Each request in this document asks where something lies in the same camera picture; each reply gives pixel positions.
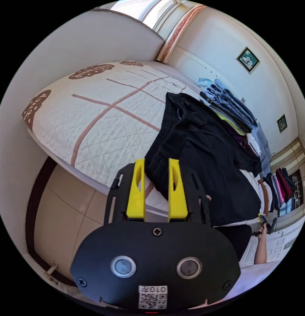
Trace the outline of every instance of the picture frame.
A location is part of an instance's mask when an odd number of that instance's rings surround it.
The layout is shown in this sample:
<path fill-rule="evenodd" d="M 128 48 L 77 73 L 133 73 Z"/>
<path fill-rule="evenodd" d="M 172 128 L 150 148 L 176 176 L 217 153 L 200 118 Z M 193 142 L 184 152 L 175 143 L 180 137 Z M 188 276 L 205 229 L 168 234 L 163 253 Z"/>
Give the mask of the picture frame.
<path fill-rule="evenodd" d="M 260 63 L 260 60 L 257 58 L 257 56 L 255 56 L 247 46 L 236 59 L 249 74 Z"/>
<path fill-rule="evenodd" d="M 286 122 L 285 114 L 283 114 L 280 117 L 280 119 L 277 120 L 277 126 L 278 126 L 278 129 L 280 130 L 280 133 L 283 132 L 287 128 L 287 122 Z"/>

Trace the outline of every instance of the light blue jeans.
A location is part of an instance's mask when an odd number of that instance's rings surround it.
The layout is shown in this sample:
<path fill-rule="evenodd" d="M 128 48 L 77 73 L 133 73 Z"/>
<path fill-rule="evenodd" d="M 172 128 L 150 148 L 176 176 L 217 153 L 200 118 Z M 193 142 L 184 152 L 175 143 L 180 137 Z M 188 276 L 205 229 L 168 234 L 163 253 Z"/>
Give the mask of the light blue jeans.
<path fill-rule="evenodd" d="M 245 125 L 248 125 L 251 129 L 256 127 L 257 123 L 255 117 L 244 103 L 239 100 L 223 82 L 219 79 L 215 79 L 215 83 L 216 82 L 219 86 L 214 84 L 210 79 L 199 78 L 197 85 L 203 89 L 209 99 L 217 105 L 222 106 L 230 114 L 236 116 Z"/>
<path fill-rule="evenodd" d="M 246 107 L 246 105 L 236 96 L 233 92 L 220 80 L 215 79 L 215 84 L 222 90 L 221 96 L 228 100 L 229 103 L 234 105 L 239 112 L 241 112 L 245 118 L 247 118 L 251 124 L 251 128 L 257 127 L 257 121 L 253 113 Z"/>

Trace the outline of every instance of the window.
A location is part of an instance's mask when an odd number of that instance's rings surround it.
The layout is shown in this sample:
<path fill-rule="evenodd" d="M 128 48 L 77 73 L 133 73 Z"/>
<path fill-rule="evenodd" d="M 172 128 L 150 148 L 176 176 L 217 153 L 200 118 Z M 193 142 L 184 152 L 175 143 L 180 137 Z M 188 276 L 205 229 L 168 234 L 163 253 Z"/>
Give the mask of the window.
<path fill-rule="evenodd" d="M 111 10 L 127 14 L 157 32 L 181 3 L 181 0 L 120 0 Z"/>
<path fill-rule="evenodd" d="M 127 14 L 139 20 L 145 9 L 154 2 L 155 0 L 120 0 L 113 5 L 111 10 Z"/>
<path fill-rule="evenodd" d="M 151 29 L 154 29 L 163 13 L 166 13 L 171 6 L 173 6 L 173 0 L 161 0 L 152 8 L 143 22 Z"/>

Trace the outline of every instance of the white towel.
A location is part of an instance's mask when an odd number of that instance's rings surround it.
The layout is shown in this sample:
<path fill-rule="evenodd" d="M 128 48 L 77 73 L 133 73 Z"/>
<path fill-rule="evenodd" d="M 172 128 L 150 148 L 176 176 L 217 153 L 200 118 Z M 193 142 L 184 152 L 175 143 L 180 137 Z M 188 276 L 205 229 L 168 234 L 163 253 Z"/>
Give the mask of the white towel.
<path fill-rule="evenodd" d="M 271 210 L 271 206 L 272 206 L 272 201 L 273 201 L 273 195 L 272 195 L 272 190 L 270 188 L 270 186 L 266 183 L 266 182 L 263 182 L 264 186 L 265 186 L 265 189 L 267 190 L 267 197 L 268 197 L 268 211 L 273 211 Z"/>
<path fill-rule="evenodd" d="M 260 147 L 258 143 L 255 141 L 254 137 L 251 134 L 246 134 L 246 136 L 247 136 L 248 144 L 250 145 L 252 150 L 257 154 L 257 156 L 261 157 L 262 153 L 261 153 Z"/>

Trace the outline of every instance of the hand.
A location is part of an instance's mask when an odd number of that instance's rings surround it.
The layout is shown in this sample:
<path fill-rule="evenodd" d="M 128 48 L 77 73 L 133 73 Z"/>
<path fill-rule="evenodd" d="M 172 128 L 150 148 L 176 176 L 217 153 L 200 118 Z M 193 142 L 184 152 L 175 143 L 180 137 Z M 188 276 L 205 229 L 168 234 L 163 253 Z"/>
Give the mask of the hand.
<path fill-rule="evenodd" d="M 257 230 L 257 233 L 258 232 L 261 233 L 258 235 L 259 240 L 265 238 L 267 235 L 267 225 L 263 224 L 263 226 Z"/>

